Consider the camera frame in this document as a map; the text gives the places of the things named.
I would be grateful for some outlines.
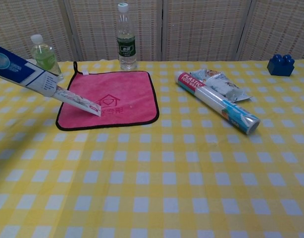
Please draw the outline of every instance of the house logo on towel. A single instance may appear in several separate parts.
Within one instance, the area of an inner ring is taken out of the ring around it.
[[[116,98],[110,94],[107,94],[103,98],[98,100],[99,105],[101,105],[102,108],[108,108],[108,107],[116,107],[118,104],[118,101],[120,101],[119,98]]]

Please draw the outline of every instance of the woven partition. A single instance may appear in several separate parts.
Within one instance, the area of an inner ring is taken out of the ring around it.
[[[166,0],[163,60],[231,60],[248,0]]]
[[[74,59],[56,0],[0,0],[0,46],[32,58],[33,34],[55,47],[58,61]]]
[[[83,60],[117,59],[119,0],[68,0]],[[139,60],[160,59],[161,0],[128,0]]]
[[[257,0],[243,40],[240,60],[304,59],[304,0]]]

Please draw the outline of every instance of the toothpaste box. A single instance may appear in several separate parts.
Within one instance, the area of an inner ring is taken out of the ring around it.
[[[0,47],[0,78],[101,116],[100,105],[57,86],[57,75],[2,47]]]

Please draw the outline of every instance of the green liquid bottle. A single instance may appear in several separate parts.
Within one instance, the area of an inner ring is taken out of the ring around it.
[[[31,41],[34,44],[31,54],[37,61],[37,66],[58,75],[58,80],[61,81],[63,79],[63,75],[58,66],[54,49],[44,43],[41,35],[31,36]]]

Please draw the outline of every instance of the plastic food wrap roll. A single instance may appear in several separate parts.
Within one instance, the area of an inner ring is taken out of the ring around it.
[[[176,72],[175,81],[186,91],[206,103],[209,107],[226,118],[233,126],[245,134],[253,132],[260,123],[260,119],[245,109],[230,102],[227,98],[206,86],[186,72]]]

